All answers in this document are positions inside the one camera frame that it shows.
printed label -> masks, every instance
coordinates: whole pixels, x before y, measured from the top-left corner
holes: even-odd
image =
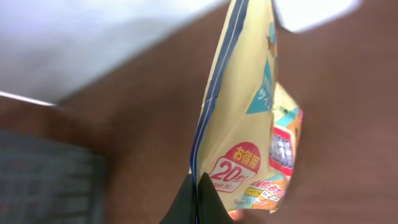
[[[256,198],[256,199],[254,199],[253,204],[265,205],[266,203],[263,201],[260,201],[258,198]]]
[[[258,195],[261,194],[261,190],[256,190],[256,189],[252,189],[252,188],[247,188],[247,189],[244,191],[244,194],[245,194],[245,195],[249,195],[249,196],[255,196],[255,197],[257,197]]]
[[[291,139],[290,133],[274,126],[269,165],[287,176],[292,175],[294,164]]]
[[[264,68],[264,78],[262,79],[260,89],[254,96],[246,114],[269,111],[272,108],[272,100],[271,68],[267,60],[266,67]]]
[[[268,199],[268,198],[266,198],[267,195],[270,195],[270,196],[273,196],[273,197],[277,197],[277,198],[281,198],[281,197],[283,197],[285,195],[285,190],[283,188],[279,187],[278,184],[271,184],[270,183],[266,187],[265,191],[263,191],[261,193],[261,196],[264,197],[265,199]]]
[[[274,201],[274,202],[279,201],[279,197],[272,196],[269,192],[266,192],[266,191],[261,193],[261,197],[263,197],[264,199],[267,199],[267,200]]]
[[[254,177],[261,165],[260,152],[253,143],[242,142],[218,158],[210,178],[217,191],[233,192]]]

package seal edge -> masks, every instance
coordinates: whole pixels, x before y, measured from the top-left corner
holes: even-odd
[[[248,9],[248,3],[249,0],[236,0],[235,2],[231,17],[229,19],[228,28],[225,33],[224,41],[222,43],[220,53],[217,56],[217,63],[215,65],[209,88],[206,93],[203,111],[200,115],[190,156],[190,168],[192,170],[193,179],[196,186],[198,185],[197,159],[199,146],[201,140],[203,139],[203,134],[205,132],[207,124],[215,108],[226,64],[231,57],[233,49],[235,48],[239,35],[242,31],[243,23],[246,18],[246,11]]]

yellow snack bag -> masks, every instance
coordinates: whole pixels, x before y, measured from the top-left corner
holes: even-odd
[[[275,81],[271,0],[232,0],[205,90],[190,158],[229,214],[275,210],[292,175],[302,113]]]

brown surface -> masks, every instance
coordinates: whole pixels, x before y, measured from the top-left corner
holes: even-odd
[[[270,223],[397,223],[396,9],[398,1],[367,0],[318,29],[278,30],[279,79],[304,122],[292,185]],[[106,222],[159,222],[188,171],[225,13],[223,7],[64,101],[78,128],[66,112],[24,106],[0,110],[2,127],[13,128],[17,112],[35,123],[16,130],[107,153],[114,164]],[[46,128],[30,128],[39,121]],[[66,131],[54,134],[54,126]]]

black object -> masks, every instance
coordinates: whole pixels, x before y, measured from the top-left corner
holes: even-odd
[[[105,176],[86,149],[0,131],[0,223],[101,223]]]
[[[234,223],[217,194],[207,173],[204,173],[196,195],[195,183],[191,174],[185,178],[170,210],[160,224],[230,224]]]

